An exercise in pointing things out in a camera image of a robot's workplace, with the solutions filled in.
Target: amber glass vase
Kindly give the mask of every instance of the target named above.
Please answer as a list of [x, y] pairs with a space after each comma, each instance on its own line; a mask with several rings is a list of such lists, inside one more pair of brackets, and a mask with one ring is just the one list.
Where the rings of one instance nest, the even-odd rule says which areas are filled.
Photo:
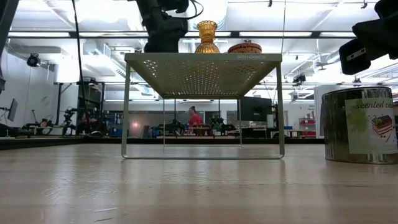
[[200, 45], [195, 53], [219, 53], [218, 47], [214, 44], [217, 23], [213, 21], [201, 21], [197, 25], [199, 30]]

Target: computer monitor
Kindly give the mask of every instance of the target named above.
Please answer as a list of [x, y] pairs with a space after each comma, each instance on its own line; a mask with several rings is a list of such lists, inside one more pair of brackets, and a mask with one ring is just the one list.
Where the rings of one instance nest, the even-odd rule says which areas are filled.
[[241, 98], [241, 108], [242, 121], [267, 121], [267, 114], [272, 114], [272, 100], [244, 96]]
[[7, 117], [8, 120], [14, 121], [15, 114], [17, 113], [17, 107], [18, 107], [18, 102], [15, 99], [13, 99], [10, 109], [8, 111], [8, 117]]

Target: perforated metal table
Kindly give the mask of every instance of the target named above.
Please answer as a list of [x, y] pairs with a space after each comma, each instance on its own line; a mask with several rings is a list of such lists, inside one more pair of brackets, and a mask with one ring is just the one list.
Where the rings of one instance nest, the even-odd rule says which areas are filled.
[[284, 134], [279, 135], [279, 155], [267, 157], [129, 157], [129, 87], [133, 68], [165, 99], [237, 99], [257, 85], [273, 69], [277, 70], [279, 132], [284, 133], [281, 54], [182, 54], [131, 53], [126, 61], [122, 156], [126, 159], [281, 159], [285, 154]]

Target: red shirt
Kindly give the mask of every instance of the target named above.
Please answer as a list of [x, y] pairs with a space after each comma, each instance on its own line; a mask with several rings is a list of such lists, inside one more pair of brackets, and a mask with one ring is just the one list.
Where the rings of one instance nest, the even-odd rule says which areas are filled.
[[203, 124], [203, 120], [199, 115], [193, 114], [188, 123], [189, 126], [193, 126], [194, 124]]

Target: table top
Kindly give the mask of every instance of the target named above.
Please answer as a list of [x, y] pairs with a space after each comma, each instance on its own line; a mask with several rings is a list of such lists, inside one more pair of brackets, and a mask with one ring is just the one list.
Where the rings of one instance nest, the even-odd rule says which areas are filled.
[[124, 60], [163, 98], [239, 99], [282, 55], [129, 53]]

